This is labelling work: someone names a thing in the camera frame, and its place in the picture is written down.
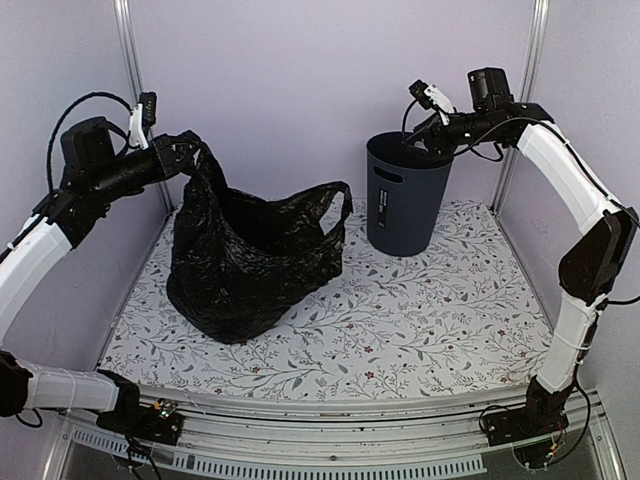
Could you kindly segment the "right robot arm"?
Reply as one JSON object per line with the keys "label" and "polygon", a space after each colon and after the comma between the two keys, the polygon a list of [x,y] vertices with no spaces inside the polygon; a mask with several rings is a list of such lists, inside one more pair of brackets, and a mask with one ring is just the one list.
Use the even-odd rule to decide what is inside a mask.
{"label": "right robot arm", "polygon": [[527,406],[517,415],[521,432],[537,436],[554,422],[554,405],[576,385],[597,319],[613,303],[609,294],[639,220],[601,184],[543,107],[514,99],[503,69],[471,71],[467,79],[470,113],[457,111],[433,84],[417,80],[409,86],[415,103],[434,113],[403,137],[404,144],[431,162],[452,159],[481,143],[518,150],[546,177],[581,234],[560,261],[559,317],[543,366],[528,387]]}

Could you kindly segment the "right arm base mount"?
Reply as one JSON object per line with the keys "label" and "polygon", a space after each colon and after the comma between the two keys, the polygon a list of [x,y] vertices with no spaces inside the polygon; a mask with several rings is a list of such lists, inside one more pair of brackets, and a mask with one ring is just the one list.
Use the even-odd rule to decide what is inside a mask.
{"label": "right arm base mount", "polygon": [[490,405],[480,413],[478,426],[489,445],[497,446],[561,433],[569,426],[569,421],[563,412],[539,417],[530,415],[524,406]]}

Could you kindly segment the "black plastic trash bag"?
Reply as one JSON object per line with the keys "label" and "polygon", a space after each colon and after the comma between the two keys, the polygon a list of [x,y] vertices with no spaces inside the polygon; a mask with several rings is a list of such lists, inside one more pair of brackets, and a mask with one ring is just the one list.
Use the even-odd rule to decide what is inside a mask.
{"label": "black plastic trash bag", "polygon": [[184,135],[198,158],[185,169],[166,294],[201,333],[241,343],[341,274],[351,190],[333,181],[267,201],[229,187],[209,146]]}

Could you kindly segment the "dark grey trash bin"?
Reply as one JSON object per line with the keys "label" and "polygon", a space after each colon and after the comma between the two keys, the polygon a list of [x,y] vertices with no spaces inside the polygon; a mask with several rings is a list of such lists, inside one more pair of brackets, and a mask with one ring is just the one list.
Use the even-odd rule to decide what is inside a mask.
{"label": "dark grey trash bin", "polygon": [[366,233],[376,250],[408,257],[430,243],[453,158],[425,158],[401,140],[385,132],[366,143]]}

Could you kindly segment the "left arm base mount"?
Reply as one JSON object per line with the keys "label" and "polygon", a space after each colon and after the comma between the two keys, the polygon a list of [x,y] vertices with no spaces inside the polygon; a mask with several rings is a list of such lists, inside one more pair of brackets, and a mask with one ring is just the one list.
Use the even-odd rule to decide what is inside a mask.
{"label": "left arm base mount", "polygon": [[119,400],[114,410],[101,412],[96,419],[101,429],[169,446],[178,444],[183,424],[178,403],[164,398],[148,406],[134,397]]}

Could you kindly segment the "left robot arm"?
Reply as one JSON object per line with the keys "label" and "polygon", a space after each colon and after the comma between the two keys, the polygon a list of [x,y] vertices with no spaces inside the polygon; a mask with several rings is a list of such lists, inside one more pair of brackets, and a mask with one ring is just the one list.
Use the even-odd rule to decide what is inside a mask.
{"label": "left robot arm", "polygon": [[[67,178],[33,210],[1,256],[1,331],[9,328],[36,287],[88,236],[112,203],[181,174],[201,144],[192,131],[143,141],[118,159],[107,146],[89,166]],[[74,371],[1,354],[1,415],[33,409],[108,412],[128,434],[148,426],[138,386],[109,371]]]}

